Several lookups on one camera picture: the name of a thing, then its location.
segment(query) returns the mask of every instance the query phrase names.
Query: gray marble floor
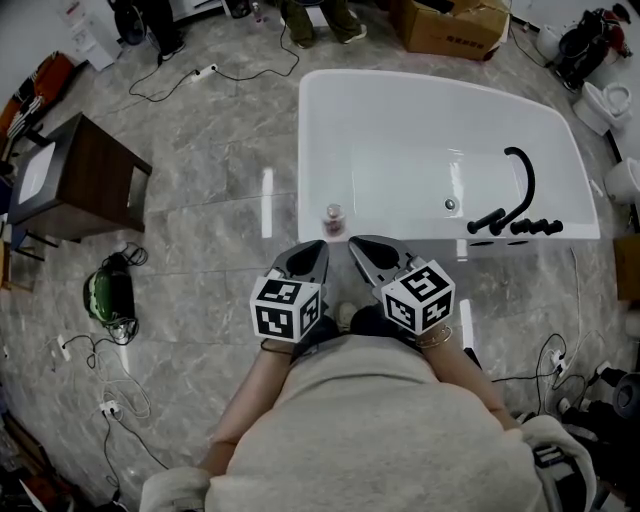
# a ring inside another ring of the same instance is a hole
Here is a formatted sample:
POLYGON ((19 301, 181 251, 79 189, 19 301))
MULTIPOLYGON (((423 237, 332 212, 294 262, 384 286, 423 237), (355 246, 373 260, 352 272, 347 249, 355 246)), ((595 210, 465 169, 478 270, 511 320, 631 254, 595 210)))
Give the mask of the gray marble floor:
MULTIPOLYGON (((128 89, 153 70, 155 53, 148 46, 126 48, 102 73, 85 68, 45 119, 46 133, 84 111, 154 167, 144 235, 119 232, 81 244, 62 242, 59 249, 47 248, 43 264, 16 256, 13 270, 33 281, 34 292, 0 292, 0 336, 8 354, 0 369, 7 403, 61 473, 96 503, 112 493, 102 454, 107 427, 96 411, 104 384, 85 364, 88 343, 70 345, 70 363, 54 359, 54 345, 45 344, 59 333, 67 339, 104 334, 83 309, 83 281, 126 241, 144 246, 149 261, 134 269, 140 333, 118 355, 145 389, 151 408, 144 414, 135 386, 119 385, 138 416, 148 415, 137 418, 127 411, 123 421, 167 465, 193 464, 203 455, 257 351, 247 305, 255 277, 296 242, 297 89, 305 73, 323 68, 409 71, 473 82, 549 105, 569 122, 589 176, 602 186, 602 175, 613 164, 609 146, 574 116, 572 97, 562 85, 511 41, 486 63, 408 54, 384 13, 366 5, 354 8, 369 36, 342 46, 330 33, 321 33, 317 46, 298 51, 300 63, 288 78, 265 75, 235 83, 211 76, 152 104, 130 96, 128 89), (275 173, 269 239, 262 238, 260 226, 266 166, 275 173)), ((293 61, 279 48, 281 27, 275 17, 257 26, 251 18, 217 16, 186 30, 186 50, 141 84, 141 92, 167 91, 187 71, 212 62, 227 74, 247 76, 267 67, 285 72, 293 61)), ((527 36, 515 31, 534 53, 527 36)), ((458 303, 464 301, 470 311, 455 316, 456 330, 467 343, 473 336, 480 362, 493 378, 533 374, 540 347, 553 332, 565 337, 572 354, 579 333, 593 329, 602 337, 593 334, 584 341, 573 370, 588 375, 605 359, 631 368, 636 346, 624 335, 627 305, 616 300, 611 243, 625 232, 628 211, 606 198, 595 197, 595 202, 602 240, 574 245, 577 272, 568 249, 442 262, 458 284, 458 303)), ((328 288, 334 300, 358 305, 371 300, 353 266, 339 255, 332 260, 328 288)), ((123 378, 115 353, 103 356, 109 374, 102 378, 123 378)), ((550 394, 549 407, 562 394, 577 396, 580 386, 573 381, 550 394)), ((537 408, 533 381, 502 386, 511 409, 537 408)), ((159 467, 117 424, 109 453, 124 500, 134 509, 143 481, 159 467)))

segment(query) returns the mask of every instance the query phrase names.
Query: white toilet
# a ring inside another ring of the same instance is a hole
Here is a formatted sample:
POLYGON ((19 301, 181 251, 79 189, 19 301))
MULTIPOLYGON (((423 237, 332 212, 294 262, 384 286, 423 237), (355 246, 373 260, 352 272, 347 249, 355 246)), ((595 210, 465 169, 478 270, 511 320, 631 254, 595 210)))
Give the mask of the white toilet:
POLYGON ((598 135, 604 135, 610 128, 622 128, 631 119, 631 91, 617 82, 602 91, 585 82, 582 97, 573 105, 573 110, 584 124, 598 135))

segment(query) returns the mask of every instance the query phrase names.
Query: beige sweater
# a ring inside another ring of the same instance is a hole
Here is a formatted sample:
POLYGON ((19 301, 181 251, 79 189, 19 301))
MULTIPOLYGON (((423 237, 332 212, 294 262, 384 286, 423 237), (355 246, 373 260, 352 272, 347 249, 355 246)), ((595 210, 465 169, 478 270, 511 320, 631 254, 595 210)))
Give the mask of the beige sweater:
POLYGON ((531 448, 548 442, 577 458, 590 503, 589 456, 556 420, 505 432, 417 352, 348 336, 295 365, 227 475, 160 473, 145 483, 141 511, 542 511, 531 448))

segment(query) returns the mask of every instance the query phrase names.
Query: white bathtub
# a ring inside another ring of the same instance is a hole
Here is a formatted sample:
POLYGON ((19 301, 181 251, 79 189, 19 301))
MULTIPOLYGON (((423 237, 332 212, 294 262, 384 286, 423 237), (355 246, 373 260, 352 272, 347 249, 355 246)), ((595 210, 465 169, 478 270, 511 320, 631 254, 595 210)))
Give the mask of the white bathtub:
POLYGON ((569 126, 544 105, 444 78, 326 70, 302 79, 299 116, 303 242, 376 234, 412 241, 416 248, 421 244, 414 242, 428 241, 430 254, 467 257, 517 252, 527 242, 600 237, 569 126), (509 146, 529 156, 536 174, 533 202, 516 220, 560 220, 562 232, 468 232, 469 221, 500 207, 508 213, 524 198, 524 166, 505 155, 509 146), (452 210, 445 207, 448 199, 452 210), (323 229, 331 203, 346 214, 346 230, 338 237, 323 229))

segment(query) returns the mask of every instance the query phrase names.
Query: black and white marker cube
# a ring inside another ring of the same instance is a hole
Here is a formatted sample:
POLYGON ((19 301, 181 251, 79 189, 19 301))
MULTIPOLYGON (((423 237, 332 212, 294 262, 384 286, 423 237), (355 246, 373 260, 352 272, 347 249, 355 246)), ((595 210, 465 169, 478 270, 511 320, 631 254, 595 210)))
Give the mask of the black and white marker cube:
POLYGON ((300 341, 320 319, 321 289, 314 283, 259 277, 250 302, 256 336, 300 341))
POLYGON ((385 316, 419 335, 451 315, 456 285, 434 260, 382 288, 385 316))

